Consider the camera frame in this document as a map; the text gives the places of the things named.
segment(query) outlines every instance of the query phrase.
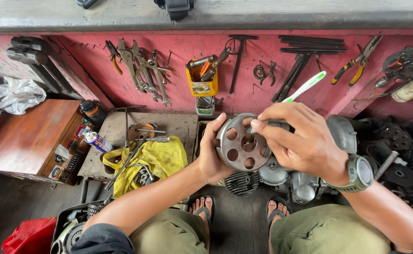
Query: watch face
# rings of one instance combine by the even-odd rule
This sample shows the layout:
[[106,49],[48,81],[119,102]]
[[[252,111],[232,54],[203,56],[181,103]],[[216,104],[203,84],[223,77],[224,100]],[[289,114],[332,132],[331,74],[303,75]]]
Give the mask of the watch face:
[[360,157],[357,162],[357,172],[363,183],[370,185],[373,182],[373,174],[370,163],[365,158]]

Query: fingernail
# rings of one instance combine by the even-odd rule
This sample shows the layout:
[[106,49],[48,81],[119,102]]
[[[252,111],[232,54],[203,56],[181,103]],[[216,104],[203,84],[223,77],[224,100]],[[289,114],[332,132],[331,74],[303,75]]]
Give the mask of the fingernail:
[[216,120],[221,119],[223,114],[225,114],[225,113],[221,113],[221,114],[216,118]]
[[253,119],[252,121],[250,121],[250,125],[252,125],[253,127],[258,127],[260,125],[260,121]]

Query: person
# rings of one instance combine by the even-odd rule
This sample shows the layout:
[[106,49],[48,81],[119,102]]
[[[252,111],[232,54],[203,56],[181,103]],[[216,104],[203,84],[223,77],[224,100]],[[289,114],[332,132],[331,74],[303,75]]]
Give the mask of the person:
[[[296,131],[270,126],[268,119],[285,119]],[[208,253],[214,199],[197,199],[188,212],[167,208],[234,172],[215,150],[216,132],[225,120],[222,113],[207,125],[192,164],[123,195],[90,218],[71,253]],[[333,185],[349,183],[349,155],[335,145],[324,118],[305,105],[274,104],[251,125],[281,165]],[[352,208],[329,204],[291,214],[283,200],[269,200],[270,253],[413,252],[413,210],[405,202],[375,181],[363,191],[342,194]]]

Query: black flip-flop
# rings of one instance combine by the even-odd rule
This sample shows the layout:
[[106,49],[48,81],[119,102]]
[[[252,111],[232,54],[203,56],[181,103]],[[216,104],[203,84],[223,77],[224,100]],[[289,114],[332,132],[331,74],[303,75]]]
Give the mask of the black flip-flop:
[[210,229],[211,232],[211,224],[213,223],[214,220],[214,204],[216,203],[214,198],[212,196],[201,196],[200,198],[198,198],[199,200],[201,198],[205,198],[205,202],[207,201],[207,198],[211,198],[213,200],[213,205],[211,206],[211,215],[210,212],[208,211],[206,206],[203,206],[201,208],[199,208],[194,215],[199,215],[201,212],[205,212],[205,216],[206,216],[206,221],[208,221],[208,227]]
[[[269,202],[270,202],[271,200],[274,200],[274,202],[276,202],[276,207],[279,205],[279,203],[281,203],[281,204],[283,204],[284,206],[287,207],[287,210],[288,210],[288,212],[289,212],[290,214],[293,213],[291,207],[290,207],[289,205],[287,205],[287,201],[285,201],[285,199],[282,199],[282,198],[279,197],[279,196],[272,196],[272,197],[270,197],[270,198],[267,200],[267,203],[266,203],[266,215],[267,215],[267,213],[268,213],[268,210],[269,210],[268,206],[269,206]],[[271,214],[270,214],[270,215],[268,216],[268,218],[266,219],[267,234],[268,234],[268,236],[269,236],[269,229],[271,228],[272,220],[274,220],[274,217],[275,217],[276,215],[280,215],[282,218],[285,218],[285,217],[286,217],[285,214],[283,214],[283,212],[280,211],[280,209],[278,209],[278,208],[274,209],[274,211],[271,212]]]

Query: wristwatch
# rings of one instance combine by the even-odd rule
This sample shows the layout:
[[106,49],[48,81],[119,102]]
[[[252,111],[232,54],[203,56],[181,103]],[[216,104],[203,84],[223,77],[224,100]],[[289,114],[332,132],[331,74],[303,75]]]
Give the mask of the wristwatch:
[[370,163],[359,155],[349,154],[348,172],[349,184],[345,186],[327,184],[341,192],[358,192],[373,184],[373,171]]

